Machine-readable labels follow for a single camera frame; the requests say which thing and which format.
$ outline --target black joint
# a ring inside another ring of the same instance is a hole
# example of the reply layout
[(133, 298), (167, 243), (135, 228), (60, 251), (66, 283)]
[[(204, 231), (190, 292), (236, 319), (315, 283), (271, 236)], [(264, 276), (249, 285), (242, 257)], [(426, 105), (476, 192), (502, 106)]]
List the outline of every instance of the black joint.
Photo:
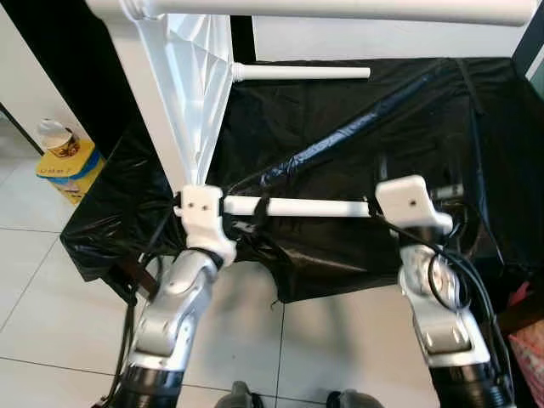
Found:
[(174, 196), (173, 205), (181, 208), (181, 191), (178, 191), (178, 194)]
[(376, 198), (371, 198), (368, 200), (368, 215), (370, 215), (371, 218), (378, 216), (378, 203)]
[(213, 261), (213, 263), (215, 264), (215, 267), (218, 270), (220, 270), (221, 267), (223, 266), (224, 260), (217, 253), (213, 251), (209, 251), (204, 248), (187, 248), (187, 249), (191, 251), (198, 251), (198, 252), (205, 253)]
[(177, 397), (181, 391), (182, 371), (129, 367), (122, 378), (125, 391), (154, 397)]
[[(436, 245), (443, 245), (445, 241), (444, 230), (441, 227), (412, 227), (406, 228), (405, 230), (426, 242), (431, 242)], [(416, 245), (418, 242), (407, 236), (401, 235), (399, 237), (399, 244), (402, 248)]]
[(255, 225), (255, 230), (260, 229), (266, 224), (269, 205), (270, 196), (264, 194), (255, 206), (255, 211), (253, 211), (253, 224)]
[(223, 195), (219, 199), (219, 217), (222, 217), (224, 215), (224, 199), (227, 198), (227, 189), (222, 189)]
[(508, 382), (500, 381), (490, 363), (431, 368), (443, 408), (502, 408), (512, 404)]

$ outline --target pink bag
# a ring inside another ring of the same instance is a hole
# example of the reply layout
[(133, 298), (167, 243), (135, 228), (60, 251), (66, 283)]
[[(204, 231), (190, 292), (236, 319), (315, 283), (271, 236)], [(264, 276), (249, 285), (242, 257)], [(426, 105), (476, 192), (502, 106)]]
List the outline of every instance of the pink bag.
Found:
[(510, 335), (509, 340), (536, 404), (544, 408), (544, 320)]

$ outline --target white bracket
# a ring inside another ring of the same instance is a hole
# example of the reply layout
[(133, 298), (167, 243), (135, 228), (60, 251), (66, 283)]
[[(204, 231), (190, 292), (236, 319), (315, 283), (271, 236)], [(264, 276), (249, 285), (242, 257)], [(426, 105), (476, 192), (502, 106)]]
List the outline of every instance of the white bracket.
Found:
[(434, 209), (421, 176), (382, 182), (377, 185), (376, 198), (385, 218), (400, 228), (440, 227), (444, 234), (453, 229), (451, 216)]
[(236, 243), (224, 234), (219, 205), (223, 191), (211, 185), (186, 185), (181, 197), (181, 208), (175, 207), (174, 212), (187, 233), (187, 248), (217, 253), (224, 267), (231, 265), (236, 258)]

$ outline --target white wall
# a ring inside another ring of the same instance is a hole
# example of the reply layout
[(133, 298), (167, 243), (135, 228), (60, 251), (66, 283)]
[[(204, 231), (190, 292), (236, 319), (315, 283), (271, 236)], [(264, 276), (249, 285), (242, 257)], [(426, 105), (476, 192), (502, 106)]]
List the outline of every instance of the white wall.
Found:
[[(0, 58), (0, 101), (38, 145), (42, 138), (37, 133), (37, 124), (44, 118), (55, 119), (88, 138), (2, 5)], [(69, 55), (66, 56), (66, 64), (70, 64)]]
[(257, 58), (268, 61), (512, 56), (524, 31), (411, 21), (253, 18)]

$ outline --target grout line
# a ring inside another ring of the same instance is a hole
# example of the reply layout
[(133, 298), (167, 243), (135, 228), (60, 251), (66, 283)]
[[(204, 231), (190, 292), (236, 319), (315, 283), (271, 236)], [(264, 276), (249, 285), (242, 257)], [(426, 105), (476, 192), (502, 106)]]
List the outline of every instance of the grout line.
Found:
[(283, 346), (283, 325), (286, 319), (286, 305), (282, 304), (281, 311), (281, 332), (280, 332), (280, 356), (278, 358), (278, 375), (275, 379), (275, 403), (274, 408), (278, 408), (278, 390), (280, 388), (280, 370), (281, 370), (281, 347)]
[(44, 234), (60, 234), (59, 231), (43, 231), (40, 229), (26, 229), (26, 228), (9, 228), (9, 227), (0, 227), (0, 230), (7, 231), (25, 231), (25, 232), (42, 232)]
[[(226, 389), (226, 388), (215, 388), (215, 387), (208, 387), (206, 385), (195, 385), (195, 384), (182, 384), (182, 393), (183, 393), (183, 387), (191, 387), (191, 388), (202, 388), (202, 389), (212, 389), (214, 391), (224, 391), (225, 393), (230, 393), (232, 391), (232, 389)], [(269, 398), (274, 398), (274, 395), (270, 395), (270, 394), (261, 394), (261, 393), (257, 393), (259, 394), (261, 397), (269, 397)]]
[(24, 160), (30, 160), (30, 159), (41, 159), (42, 157), (38, 154), (38, 152), (36, 152), (37, 156), (30, 156), (30, 155), (24, 155), (24, 156), (19, 156), (19, 153), (17, 153), (15, 156), (14, 155), (3, 155), (3, 154), (0, 154), (0, 160), (6, 160), (6, 159), (11, 159), (11, 160), (20, 160), (20, 161), (24, 161)]
[(20, 162), (17, 163), (14, 168), (11, 169), (11, 172), (4, 178), (4, 180), (0, 181), (0, 187), (11, 177), (13, 173), (15, 173), (15, 170), (17, 170), (20, 166)]
[(325, 406), (325, 405), (326, 405), (326, 404), (324, 404), (324, 403), (322, 403), (322, 402), (309, 401), (309, 400), (307, 400), (307, 399), (296, 399), (296, 398), (278, 397), (278, 400), (305, 402), (305, 403), (307, 403), (307, 404), (322, 405), (322, 406)]
[(31, 277), (31, 278), (28, 280), (28, 282), (26, 283), (26, 286), (25, 286), (25, 288), (23, 289), (23, 291), (21, 292), (21, 294), (19, 295), (19, 298), (17, 299), (17, 302), (15, 302), (14, 307), (11, 308), (11, 310), (9, 311), (8, 317), (6, 317), (6, 320), (3, 322), (2, 327), (0, 327), (0, 334), (2, 333), (4, 327), (8, 324), (9, 319), (11, 319), (12, 314), (14, 313), (15, 309), (17, 309), (17, 306), (19, 305), (20, 300), (23, 298), (23, 296), (25, 296), (26, 290), (27, 290), (28, 287), (31, 285), (31, 283), (34, 281), (34, 278), (36, 277), (38, 270), (40, 270), (40, 268), (42, 267), (43, 263), (45, 262), (45, 259), (47, 259), (48, 255), (51, 253), (51, 250), (53, 249), (54, 244), (57, 242), (58, 239), (59, 239), (59, 237), (56, 237), (56, 238), (53, 240), (53, 243), (51, 244), (51, 246), (49, 247), (48, 251), (47, 251), (47, 252), (45, 253), (45, 255), (43, 256), (42, 261), (41, 261), (40, 264), (36, 267), (36, 270), (34, 271), (34, 274), (32, 274), (32, 277)]
[(107, 372), (93, 371), (93, 370), (85, 370), (85, 369), (71, 368), (71, 367), (63, 367), (62, 365), (55, 365), (55, 364), (37, 363), (36, 361), (27, 361), (27, 360), (12, 359), (12, 358), (9, 358), (9, 357), (0, 357), (0, 360), (15, 361), (15, 362), (17, 362), (17, 363), (32, 364), (32, 365), (34, 365), (34, 366), (49, 367), (49, 368), (58, 368), (58, 369), (60, 369), (60, 370), (67, 370), (67, 371), (88, 372), (88, 373), (90, 373), (90, 374), (100, 374), (101, 376), (113, 377), (113, 374), (108, 374)]

